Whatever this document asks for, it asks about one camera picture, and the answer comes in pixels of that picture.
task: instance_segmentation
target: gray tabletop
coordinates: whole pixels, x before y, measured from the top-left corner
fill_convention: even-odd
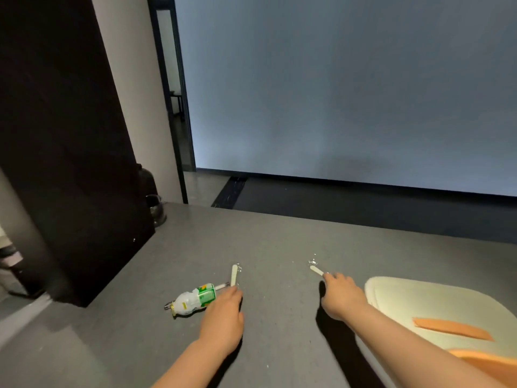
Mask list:
[[[211,386],[380,386],[353,334],[320,309],[314,259],[363,286],[395,276],[468,287],[517,313],[517,246],[179,204],[86,308],[54,303],[0,352],[5,387],[148,387],[197,337],[202,313],[163,305],[242,266],[242,346]]]

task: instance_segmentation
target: forearm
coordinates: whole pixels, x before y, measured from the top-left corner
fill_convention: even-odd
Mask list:
[[[214,346],[196,340],[152,388],[206,388],[224,358]]]
[[[504,388],[490,376],[365,304],[343,319],[405,388]]]

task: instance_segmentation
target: orange object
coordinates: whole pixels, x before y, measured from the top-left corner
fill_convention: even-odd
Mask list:
[[[492,376],[509,388],[517,388],[517,359],[475,350],[449,350],[452,355]]]
[[[467,336],[474,339],[482,339],[495,341],[492,335],[482,328],[478,328],[468,324],[457,323],[456,321],[441,319],[421,319],[413,317],[413,323],[419,328],[426,330],[444,332],[446,334],[454,334]]]

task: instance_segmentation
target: bottle label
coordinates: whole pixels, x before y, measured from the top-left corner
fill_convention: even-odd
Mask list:
[[[197,290],[199,292],[197,296],[199,297],[199,302],[201,303],[202,308],[216,299],[216,291],[211,283],[198,287]]]

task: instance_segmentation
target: hand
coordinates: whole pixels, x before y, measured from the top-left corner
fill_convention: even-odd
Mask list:
[[[322,298],[322,307],[327,314],[336,320],[346,322],[347,316],[357,307],[367,305],[365,293],[356,286],[350,276],[343,274],[323,274],[327,291]]]
[[[199,341],[226,358],[234,351],[244,332],[244,314],[239,312],[242,291],[232,286],[206,308],[201,320]]]

